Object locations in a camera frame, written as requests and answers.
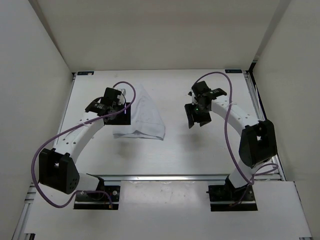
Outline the white skirt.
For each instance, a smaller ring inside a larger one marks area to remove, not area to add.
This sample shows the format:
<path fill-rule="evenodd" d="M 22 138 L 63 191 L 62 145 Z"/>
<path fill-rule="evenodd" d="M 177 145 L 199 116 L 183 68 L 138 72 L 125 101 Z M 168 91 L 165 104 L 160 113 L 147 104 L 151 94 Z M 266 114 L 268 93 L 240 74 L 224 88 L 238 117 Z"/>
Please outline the white skirt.
<path fill-rule="evenodd" d="M 113 128 L 113 137 L 164 140 L 166 127 L 158 108 L 142 84 L 134 86 L 136 98 L 131 105 L 131 124 Z"/>

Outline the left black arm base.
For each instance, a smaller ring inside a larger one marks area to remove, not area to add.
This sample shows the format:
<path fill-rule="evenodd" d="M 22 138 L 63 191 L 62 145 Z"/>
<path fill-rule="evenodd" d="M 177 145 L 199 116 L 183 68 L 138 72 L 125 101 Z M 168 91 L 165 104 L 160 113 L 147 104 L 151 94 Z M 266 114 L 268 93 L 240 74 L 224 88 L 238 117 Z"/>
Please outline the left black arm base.
<path fill-rule="evenodd" d="M 110 210 L 117 211 L 120 203 L 120 183 L 110 183 L 100 180 L 98 193 L 77 193 L 74 210 Z"/>

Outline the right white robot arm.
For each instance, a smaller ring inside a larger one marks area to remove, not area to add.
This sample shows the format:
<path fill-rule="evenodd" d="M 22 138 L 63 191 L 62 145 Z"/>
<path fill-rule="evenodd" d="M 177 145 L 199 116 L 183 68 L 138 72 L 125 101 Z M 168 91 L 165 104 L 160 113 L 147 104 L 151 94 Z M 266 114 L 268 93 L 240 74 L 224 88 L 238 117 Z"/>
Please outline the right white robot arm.
<path fill-rule="evenodd" d="M 210 113 L 224 119 L 224 131 L 231 126 L 240 136 L 239 160 L 234 160 L 235 170 L 227 177 L 224 193 L 230 200 L 238 199 L 243 188 L 253 184 L 254 174 L 263 163 L 277 155 L 274 124 L 270 120 L 260 120 L 238 105 L 221 88 L 210 89 L 205 81 L 195 83 L 189 92 L 191 103 L 184 106 L 188 126 L 196 123 L 204 126 L 211 122 Z"/>

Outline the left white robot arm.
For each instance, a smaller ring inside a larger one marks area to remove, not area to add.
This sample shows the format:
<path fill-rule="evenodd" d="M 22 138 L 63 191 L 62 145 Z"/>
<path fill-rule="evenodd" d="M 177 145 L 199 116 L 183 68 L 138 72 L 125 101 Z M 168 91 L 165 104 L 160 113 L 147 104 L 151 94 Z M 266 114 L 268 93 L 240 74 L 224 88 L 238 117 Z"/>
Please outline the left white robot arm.
<path fill-rule="evenodd" d="M 52 149 L 44 148 L 38 156 L 39 182 L 67 195 L 84 191 L 100 200 L 105 194 L 102 179 L 80 173 L 76 162 L 94 135 L 105 125 L 130 125 L 131 108 L 126 90 L 106 88 L 104 95 L 94 99 L 79 120 L 79 128 L 63 136 Z"/>

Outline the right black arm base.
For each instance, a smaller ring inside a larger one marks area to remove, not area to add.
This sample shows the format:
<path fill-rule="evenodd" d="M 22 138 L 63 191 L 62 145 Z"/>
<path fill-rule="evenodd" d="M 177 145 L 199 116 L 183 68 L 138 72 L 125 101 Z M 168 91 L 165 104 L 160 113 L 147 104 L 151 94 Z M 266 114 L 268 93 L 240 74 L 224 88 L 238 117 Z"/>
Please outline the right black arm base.
<path fill-rule="evenodd" d="M 247 185 L 230 190 L 226 185 L 209 185 L 211 212 L 254 212 L 258 210 L 253 187 Z"/>

